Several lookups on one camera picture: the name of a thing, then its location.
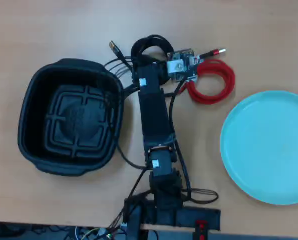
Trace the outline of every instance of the light blue plate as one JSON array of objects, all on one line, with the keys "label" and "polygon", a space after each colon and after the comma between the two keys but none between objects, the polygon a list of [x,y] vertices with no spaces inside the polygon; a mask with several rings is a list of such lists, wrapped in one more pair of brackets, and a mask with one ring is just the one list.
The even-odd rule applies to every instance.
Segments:
[{"label": "light blue plate", "polygon": [[298,203],[298,95],[264,91],[224,121],[221,157],[235,183],[260,201]]}]

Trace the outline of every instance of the red connector plug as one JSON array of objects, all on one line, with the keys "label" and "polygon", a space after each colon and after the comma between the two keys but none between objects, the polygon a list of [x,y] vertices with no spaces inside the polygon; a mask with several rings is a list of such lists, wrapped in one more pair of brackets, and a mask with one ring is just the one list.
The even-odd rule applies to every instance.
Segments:
[{"label": "red connector plug", "polygon": [[205,58],[209,58],[209,57],[224,53],[225,51],[226,51],[225,48],[216,48],[216,49],[211,50],[207,53],[201,54],[199,57],[200,57],[200,59],[205,59]]}]

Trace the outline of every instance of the black bowl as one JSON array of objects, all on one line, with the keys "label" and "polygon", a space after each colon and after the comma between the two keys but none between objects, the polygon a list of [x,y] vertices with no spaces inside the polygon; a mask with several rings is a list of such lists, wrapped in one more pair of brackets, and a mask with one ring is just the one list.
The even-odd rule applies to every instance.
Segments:
[{"label": "black bowl", "polygon": [[101,64],[62,59],[41,68],[19,121],[23,156],[44,172],[80,176],[112,157],[123,115],[123,87]]}]

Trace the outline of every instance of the wire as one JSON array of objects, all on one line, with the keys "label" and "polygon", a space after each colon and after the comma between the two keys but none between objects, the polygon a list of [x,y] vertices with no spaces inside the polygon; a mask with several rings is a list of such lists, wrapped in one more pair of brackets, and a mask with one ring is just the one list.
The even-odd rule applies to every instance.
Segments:
[{"label": "wire", "polygon": [[154,234],[156,236],[156,239],[159,240],[159,234],[158,234],[158,232],[156,230],[152,230],[152,231],[154,232]]},{"label": "wire", "polygon": [[207,96],[200,93],[193,81],[187,82],[179,91],[179,94],[182,93],[185,89],[188,90],[191,98],[199,104],[216,104],[219,101],[225,99],[234,89],[235,85],[235,75],[232,70],[224,61],[219,59],[207,59],[200,63],[197,67],[197,75],[201,77],[205,74],[215,74],[223,78],[225,86],[224,89],[217,95]]},{"label": "wire", "polygon": [[186,187],[188,189],[185,201],[191,199],[191,184],[190,184],[190,179],[189,179],[189,174],[188,174],[188,171],[187,171],[187,167],[185,165],[185,162],[184,162],[184,159],[183,159],[183,156],[182,156],[182,152],[180,150],[179,143],[178,143],[178,141],[176,139],[176,136],[175,136],[175,129],[174,129],[174,125],[173,125],[173,104],[174,104],[175,97],[178,95],[178,93],[180,91],[180,88],[185,83],[186,79],[187,79],[187,75],[185,75],[182,78],[181,82],[178,84],[178,86],[174,90],[173,95],[171,97],[171,101],[170,101],[170,107],[169,107],[169,123],[170,123],[170,127],[171,127],[172,131],[174,132],[174,146],[175,146],[175,149],[178,153],[178,157],[179,157],[179,161],[180,161],[180,164],[181,164],[181,167],[182,167]]},{"label": "wire", "polygon": [[81,238],[81,240],[85,239],[88,235],[90,235],[92,232],[94,232],[95,230],[98,230],[98,227],[95,227],[91,230],[89,230],[86,234],[83,235],[83,237]]},{"label": "wire", "polygon": [[[124,57],[125,59],[136,59],[136,57],[130,57],[130,56],[125,56]],[[107,65],[111,64],[111,63],[114,63],[116,61],[121,61],[119,58],[115,58],[115,59],[112,59],[110,61],[108,61],[106,64],[104,64],[103,66],[106,67]]]},{"label": "wire", "polygon": [[76,226],[75,229],[74,229],[74,235],[75,235],[75,239],[76,240],[79,240],[78,231],[77,230],[78,230],[78,227]]},{"label": "wire", "polygon": [[123,158],[123,160],[130,166],[134,167],[135,169],[139,169],[139,170],[144,170],[146,169],[145,166],[139,166],[139,165],[136,165],[134,164],[133,162],[131,162],[130,160],[127,159],[127,157],[124,155],[124,153],[122,152],[120,146],[119,146],[119,143],[117,142],[117,150],[119,151],[121,157]]},{"label": "wire", "polygon": [[116,68],[116,67],[118,67],[118,66],[120,66],[120,65],[123,65],[123,64],[124,64],[124,62],[120,62],[120,63],[116,64],[115,66],[111,67],[111,68],[109,69],[109,71],[112,71],[114,68]]}]

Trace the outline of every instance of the black cable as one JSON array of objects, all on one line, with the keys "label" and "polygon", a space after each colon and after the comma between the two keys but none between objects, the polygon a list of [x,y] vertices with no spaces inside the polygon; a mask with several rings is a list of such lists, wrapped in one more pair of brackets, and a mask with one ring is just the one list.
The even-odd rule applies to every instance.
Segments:
[{"label": "black cable", "polygon": [[182,167],[186,187],[188,189],[185,201],[188,201],[188,200],[191,199],[191,184],[190,184],[190,179],[189,179],[189,174],[188,174],[188,171],[187,171],[187,167],[185,165],[185,162],[184,162],[184,159],[183,159],[183,156],[182,156],[182,152],[180,150],[179,143],[178,143],[178,141],[176,139],[176,136],[175,136],[175,130],[174,130],[174,125],[173,125],[173,104],[174,104],[174,100],[175,100],[175,97],[177,96],[177,94],[179,93],[181,86],[185,83],[186,79],[187,79],[187,76],[184,76],[183,79],[181,80],[181,82],[178,84],[178,86],[174,90],[173,96],[171,97],[170,107],[169,107],[169,122],[170,122],[171,129],[174,132],[174,146],[175,146],[175,149],[178,153],[178,157],[179,157],[179,161],[181,163],[181,167]]},{"label": "black cable", "polygon": [[124,62],[120,62],[120,63],[114,65],[113,67],[111,67],[108,71],[112,71],[114,68],[116,68],[116,67],[118,67],[118,66],[120,66],[120,65],[123,65],[123,64],[124,64]]},{"label": "black cable", "polygon": [[[125,56],[124,57],[125,59],[136,59],[134,57],[130,57],[130,56]],[[114,63],[116,61],[121,61],[119,58],[115,58],[115,59],[112,59],[110,61],[108,61],[106,64],[104,64],[103,66],[106,67],[107,65],[111,64],[111,63]]]},{"label": "black cable", "polygon": [[123,62],[124,65],[127,66],[130,71],[132,71],[132,67],[129,65],[129,63],[127,62],[126,58],[124,57],[123,53],[118,48],[118,46],[116,46],[113,41],[110,41],[109,46],[112,52],[115,54],[115,56],[117,56],[121,60],[121,62]]},{"label": "black cable", "polygon": [[159,234],[158,234],[158,232],[156,230],[152,230],[152,231],[154,232],[154,234],[156,236],[156,239],[159,240]]},{"label": "black cable", "polygon": [[[135,188],[137,187],[137,185],[139,184],[141,178],[143,177],[143,174],[147,171],[148,169],[143,169],[140,173],[140,175],[138,176],[136,182],[134,183],[128,197],[125,199],[125,202],[129,201],[131,196],[133,195],[134,191],[135,191]],[[115,217],[115,219],[112,221],[112,223],[109,225],[109,228],[115,228],[116,225],[118,224],[122,214],[123,214],[123,211],[124,211],[124,207],[121,209],[121,211],[119,212],[119,214]]]},{"label": "black cable", "polygon": [[139,169],[139,170],[144,170],[146,169],[145,166],[139,166],[139,165],[136,165],[134,164],[133,162],[131,162],[130,160],[127,159],[127,157],[124,155],[124,153],[122,152],[120,146],[119,146],[119,143],[117,142],[117,150],[119,151],[121,157],[123,158],[123,160],[130,166],[134,167],[135,169]]},{"label": "black cable", "polygon": [[[175,91],[173,93],[171,93],[172,95],[171,95],[171,101],[170,101],[170,107],[169,107],[169,122],[170,122],[171,129],[174,132],[174,145],[175,145],[175,149],[177,151],[178,157],[179,157],[179,161],[181,163],[183,175],[184,175],[185,182],[186,182],[186,189],[182,189],[181,191],[184,193],[187,193],[186,196],[183,195],[184,201],[191,201],[196,204],[209,204],[209,203],[216,201],[219,198],[219,195],[216,191],[213,191],[213,190],[191,188],[189,174],[188,174],[185,162],[184,162],[182,152],[180,150],[179,143],[175,136],[175,129],[174,129],[174,124],[173,124],[173,105],[174,105],[174,100],[175,100],[176,96],[178,95],[182,85],[185,83],[186,79],[187,79],[187,76],[184,76],[184,78],[180,81],[180,83],[176,87]],[[210,200],[196,200],[191,197],[192,192],[202,194],[202,195],[212,195],[212,196],[215,196],[215,198],[210,199]]]}]

